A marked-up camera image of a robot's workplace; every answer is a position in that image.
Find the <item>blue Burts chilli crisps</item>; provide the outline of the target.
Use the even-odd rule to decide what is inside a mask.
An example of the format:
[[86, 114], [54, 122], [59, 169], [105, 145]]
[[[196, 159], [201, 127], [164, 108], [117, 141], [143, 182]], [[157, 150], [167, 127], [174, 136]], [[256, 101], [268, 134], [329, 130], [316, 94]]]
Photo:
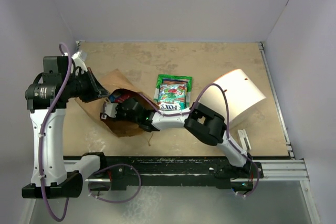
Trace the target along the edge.
[[158, 103], [186, 103], [187, 81], [164, 80], [159, 87]]

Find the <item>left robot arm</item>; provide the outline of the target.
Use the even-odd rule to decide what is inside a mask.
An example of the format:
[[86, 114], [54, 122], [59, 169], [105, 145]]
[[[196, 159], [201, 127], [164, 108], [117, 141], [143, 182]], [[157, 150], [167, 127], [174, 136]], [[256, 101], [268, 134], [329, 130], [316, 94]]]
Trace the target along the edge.
[[77, 198], [91, 174], [104, 177], [108, 165], [102, 152], [85, 154], [69, 170], [64, 164], [63, 126], [67, 103], [89, 103], [109, 96], [78, 54], [43, 58], [44, 70], [27, 88], [25, 99], [34, 133], [34, 169], [23, 198]]

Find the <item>teal Fox's candy bag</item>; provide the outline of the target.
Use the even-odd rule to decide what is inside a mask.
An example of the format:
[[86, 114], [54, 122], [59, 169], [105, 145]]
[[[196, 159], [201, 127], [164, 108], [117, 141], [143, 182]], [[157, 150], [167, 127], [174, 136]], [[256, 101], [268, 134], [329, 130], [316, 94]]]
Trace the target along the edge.
[[160, 85], [157, 104], [161, 110], [186, 109], [187, 86], [185, 83], [164, 83]]

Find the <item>light blue white snack packet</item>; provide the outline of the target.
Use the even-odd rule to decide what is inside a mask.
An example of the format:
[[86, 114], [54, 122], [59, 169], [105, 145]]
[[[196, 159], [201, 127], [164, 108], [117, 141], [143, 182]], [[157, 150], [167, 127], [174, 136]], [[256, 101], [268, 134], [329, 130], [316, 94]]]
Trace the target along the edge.
[[132, 93], [129, 91], [114, 91], [110, 96], [109, 100], [111, 103], [123, 103], [125, 100], [132, 97]]

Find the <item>brown paper bag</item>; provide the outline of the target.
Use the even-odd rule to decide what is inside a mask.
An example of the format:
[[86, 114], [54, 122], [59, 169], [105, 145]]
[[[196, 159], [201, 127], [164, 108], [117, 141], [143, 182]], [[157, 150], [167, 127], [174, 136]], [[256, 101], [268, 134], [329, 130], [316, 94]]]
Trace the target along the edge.
[[[144, 108], [149, 110], [158, 108], [156, 102], [146, 93], [134, 86], [119, 69], [110, 71], [99, 79], [99, 82], [108, 90], [109, 94], [115, 91], [130, 93]], [[116, 137], [136, 136], [144, 132], [130, 117], [125, 117], [123, 114], [116, 114], [113, 118], [102, 113], [106, 101], [105, 98], [89, 103], [84, 103], [79, 98], [76, 98], [75, 101], [93, 122]]]

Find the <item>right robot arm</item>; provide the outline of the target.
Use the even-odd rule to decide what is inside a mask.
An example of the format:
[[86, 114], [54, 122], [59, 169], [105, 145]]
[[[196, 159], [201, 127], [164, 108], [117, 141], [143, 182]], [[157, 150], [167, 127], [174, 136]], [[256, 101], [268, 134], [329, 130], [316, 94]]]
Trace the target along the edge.
[[203, 104], [180, 112], [162, 111], [147, 109], [136, 98], [130, 98], [114, 106], [112, 118], [135, 123], [146, 132], [186, 129], [203, 144], [218, 147], [238, 177], [252, 171], [251, 156], [233, 139], [224, 117]]

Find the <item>green Chuba cassava chips bag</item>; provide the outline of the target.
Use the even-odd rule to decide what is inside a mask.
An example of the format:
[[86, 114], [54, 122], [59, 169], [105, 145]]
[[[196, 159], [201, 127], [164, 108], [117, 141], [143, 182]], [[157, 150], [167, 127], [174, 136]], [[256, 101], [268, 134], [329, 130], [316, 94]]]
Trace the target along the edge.
[[190, 77], [190, 76], [173, 76], [173, 75], [169, 75], [169, 74], [159, 74], [158, 78], [157, 78], [156, 87], [155, 87], [155, 94], [154, 94], [154, 101], [156, 103], [158, 103], [160, 84], [162, 84], [164, 80], [187, 81], [186, 108], [188, 108], [190, 106], [193, 78]]

